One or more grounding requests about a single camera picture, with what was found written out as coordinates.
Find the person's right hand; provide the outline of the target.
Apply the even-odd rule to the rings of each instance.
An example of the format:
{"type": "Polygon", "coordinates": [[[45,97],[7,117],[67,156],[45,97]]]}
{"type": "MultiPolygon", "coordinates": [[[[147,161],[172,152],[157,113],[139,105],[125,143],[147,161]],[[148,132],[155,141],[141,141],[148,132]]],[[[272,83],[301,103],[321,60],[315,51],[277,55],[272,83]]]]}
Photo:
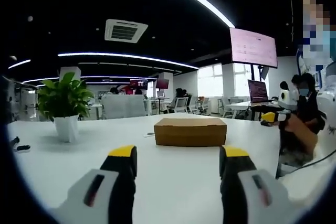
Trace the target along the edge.
{"type": "Polygon", "coordinates": [[[307,153],[312,154],[318,142],[318,136],[296,115],[291,114],[285,125],[285,131],[293,133],[303,144],[307,153]]]}

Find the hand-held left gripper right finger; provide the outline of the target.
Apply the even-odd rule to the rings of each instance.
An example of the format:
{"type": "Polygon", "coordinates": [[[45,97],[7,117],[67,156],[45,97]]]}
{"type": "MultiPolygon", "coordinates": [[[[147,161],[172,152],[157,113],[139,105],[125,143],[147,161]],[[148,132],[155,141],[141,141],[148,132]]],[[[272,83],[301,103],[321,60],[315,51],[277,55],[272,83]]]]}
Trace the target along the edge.
{"type": "Polygon", "coordinates": [[[298,207],[286,188],[257,169],[245,150],[223,145],[219,175],[223,223],[295,223],[298,207]]]}

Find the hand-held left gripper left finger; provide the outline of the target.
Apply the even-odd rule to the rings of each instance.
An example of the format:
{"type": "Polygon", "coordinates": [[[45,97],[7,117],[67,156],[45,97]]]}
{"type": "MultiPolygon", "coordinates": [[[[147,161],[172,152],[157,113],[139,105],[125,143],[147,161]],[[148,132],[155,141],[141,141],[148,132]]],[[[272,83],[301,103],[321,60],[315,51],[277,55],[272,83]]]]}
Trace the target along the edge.
{"type": "Polygon", "coordinates": [[[52,215],[58,223],[132,223],[136,176],[136,146],[116,148],[69,188],[52,215]]]}

